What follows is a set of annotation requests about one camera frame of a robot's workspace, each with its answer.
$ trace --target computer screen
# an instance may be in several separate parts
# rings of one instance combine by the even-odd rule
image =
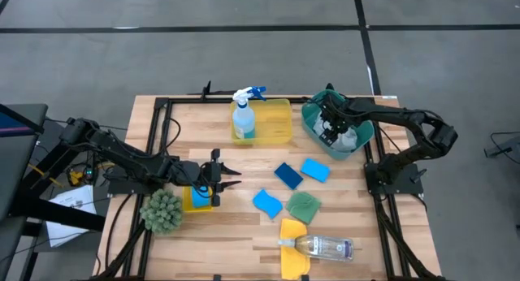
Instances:
[[[39,125],[0,104],[0,137],[34,135],[42,131]]]

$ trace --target yellow plastic bin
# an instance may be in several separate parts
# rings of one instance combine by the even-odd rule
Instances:
[[[182,187],[182,209],[186,213],[193,213],[193,212],[210,212],[213,210],[212,205],[203,206],[199,208],[193,207],[192,203],[192,187]]]
[[[288,99],[249,100],[249,107],[254,111],[255,137],[241,139],[236,136],[232,119],[236,103],[232,102],[230,120],[233,143],[237,145],[283,144],[293,138],[292,109]]]

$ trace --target concrete floor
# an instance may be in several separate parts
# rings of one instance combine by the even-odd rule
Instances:
[[[520,0],[362,1],[368,24],[520,24]],[[353,0],[10,0],[0,28],[357,21]],[[483,148],[491,132],[520,130],[520,32],[371,32],[370,39],[383,94],[440,113],[459,133],[446,158],[421,163],[444,276],[517,279],[520,169],[486,159]],[[208,80],[215,90],[266,85],[269,93],[304,94],[332,82],[345,94],[371,93],[359,32],[2,34],[0,77],[3,103],[44,102],[55,119],[117,126],[128,123],[135,95],[198,92]],[[98,238],[89,241],[90,249],[42,254],[33,279],[88,278]]]

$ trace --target teal basket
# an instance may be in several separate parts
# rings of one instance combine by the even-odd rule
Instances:
[[[326,93],[331,93],[332,95],[338,97],[341,101],[345,101],[345,98],[339,95],[336,91],[333,90],[323,90],[322,92],[314,95],[312,97],[315,101],[320,101],[322,97]],[[318,118],[320,108],[315,103],[307,102],[302,108],[301,108],[301,122],[303,129],[309,134],[309,136],[314,140],[316,143],[318,143],[327,154],[329,154],[332,158],[335,160],[345,160],[350,154],[358,151],[364,144],[366,144],[368,141],[372,139],[374,136],[374,126],[372,125],[371,121],[365,121],[359,127],[353,127],[354,131],[356,131],[357,134],[357,141],[356,141],[356,149],[352,150],[351,152],[340,152],[337,150],[332,149],[331,147],[325,145],[320,139],[319,136],[313,131],[313,126],[316,123],[316,119]]]

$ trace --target spray bottle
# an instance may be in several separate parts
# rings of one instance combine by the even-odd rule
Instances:
[[[248,100],[251,97],[266,100],[261,93],[265,92],[267,87],[248,87],[241,89],[233,94],[233,100],[236,102],[236,109],[233,111],[233,126],[235,127],[236,137],[240,139],[254,138],[254,112],[249,107]]]

